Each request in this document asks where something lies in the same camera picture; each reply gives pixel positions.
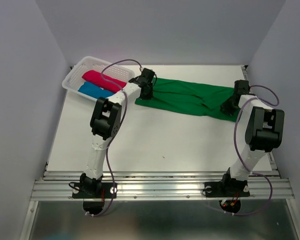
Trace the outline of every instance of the green cloth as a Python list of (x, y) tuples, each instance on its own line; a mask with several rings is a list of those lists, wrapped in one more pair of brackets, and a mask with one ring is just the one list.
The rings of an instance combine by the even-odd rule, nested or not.
[(235, 122), (238, 112), (228, 116), (220, 111), (220, 105), (231, 97), (233, 92), (232, 87), (158, 78), (153, 87), (154, 98), (151, 100), (137, 98), (135, 104)]

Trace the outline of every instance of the white plastic basket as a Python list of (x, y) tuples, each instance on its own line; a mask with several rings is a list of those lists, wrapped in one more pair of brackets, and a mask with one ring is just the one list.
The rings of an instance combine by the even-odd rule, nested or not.
[[(82, 78), (82, 76), (90, 70), (95, 70), (101, 73), (101, 71), (109, 64), (111, 64), (111, 62), (103, 61), (92, 56), (86, 56), (79, 61), (65, 77), (65, 79), (62, 81), (62, 87), (87, 99), (96, 101), (94, 97), (78, 91), (79, 88), (85, 83), (85, 80)], [(104, 71), (104, 74), (125, 83), (135, 77), (134, 71), (119, 65), (113, 65), (109, 67), (106, 71)]]

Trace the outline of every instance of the gray wall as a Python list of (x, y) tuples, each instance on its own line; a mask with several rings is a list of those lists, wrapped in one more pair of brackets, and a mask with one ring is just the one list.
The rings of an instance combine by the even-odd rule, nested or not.
[(34, 0), (0, 0), (0, 240), (19, 237), (69, 67)]
[(36, 0), (65, 58), (248, 64), (285, 0)]
[[(280, 173), (290, 179), (300, 210), (300, 0), (287, 0), (248, 67), (254, 84), (279, 95), (285, 111), (283, 141), (274, 151)], [(258, 93), (268, 99), (271, 95)]]

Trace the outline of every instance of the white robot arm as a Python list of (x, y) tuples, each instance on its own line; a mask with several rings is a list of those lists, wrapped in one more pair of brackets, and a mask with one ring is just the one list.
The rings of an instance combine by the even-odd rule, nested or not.
[[(245, 143), (239, 153), (234, 135), (234, 144), (239, 158), (229, 167), (221, 181), (204, 183), (203, 194), (207, 198), (249, 197), (248, 178), (259, 160), (282, 142), (285, 113), (264, 104), (250, 93), (249, 82), (238, 80), (234, 84), (233, 96), (221, 105), (221, 111), (233, 115), (238, 109), (249, 115), (245, 131)], [(235, 213), (232, 206), (223, 206), (227, 212)]]
[(88, 194), (88, 197), (77, 194), (76, 198), (94, 198), (100, 195), (106, 151), (121, 127), (124, 112), (122, 108), (126, 108), (126, 103), (134, 102), (139, 97), (143, 100), (153, 98), (154, 76), (155, 72), (144, 68), (141, 75), (132, 78), (123, 90), (108, 98), (97, 99), (90, 121), (92, 128), (90, 154), (86, 168), (80, 176), (80, 182), (74, 185), (75, 190), (79, 189), (80, 192)]

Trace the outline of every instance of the metal frame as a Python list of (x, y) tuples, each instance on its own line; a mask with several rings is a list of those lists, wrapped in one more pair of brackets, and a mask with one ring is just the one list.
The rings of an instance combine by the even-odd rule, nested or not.
[[(276, 162), (272, 153), (269, 153), (271, 171), (260, 171), (269, 177), (280, 179), (280, 173), (278, 171)], [(122, 180), (127, 178), (134, 178), (135, 180), (143, 180), (144, 178), (174, 178), (175, 180), (184, 180), (185, 178), (198, 178), (201, 177), (204, 180), (221, 180), (224, 175), (224, 171), (192, 171), (192, 172), (114, 172), (116, 180)], [(42, 180), (44, 181), (76, 181), (79, 179), (82, 171), (45, 171)], [(110, 178), (109, 172), (103, 172), (105, 179)]]
[[(288, 179), (270, 177), (273, 186), (273, 199), (293, 199), (294, 194)], [(191, 177), (175, 179), (174, 177), (145, 177), (135, 179), (116, 178), (118, 183), (115, 201), (178, 201), (178, 200), (220, 200), (207, 198), (203, 195), (204, 181), (220, 181), (218, 177)], [(68, 181), (36, 181), (34, 183), (31, 201), (82, 201), (72, 198), (72, 189)], [(269, 183), (260, 177), (252, 177), (248, 183), (250, 197), (245, 199), (268, 199)], [(85, 201), (100, 201), (100, 199), (85, 199)]]
[(244, 80), (248, 81), (248, 73), (247, 73), (247, 69), (244, 65), (241, 66), (241, 70), (242, 70)]
[(20, 235), (20, 240), (28, 240), (30, 238), (32, 226), (35, 221), (36, 217), (36, 212), (38, 208), (38, 201), (30, 201), (28, 209), (26, 211), (21, 235)]
[(297, 237), (300, 240), (300, 212), (297, 207), (297, 203), (295, 199), (287, 199), (286, 203), (289, 208), (289, 212), (292, 218), (292, 222), (297, 234)]

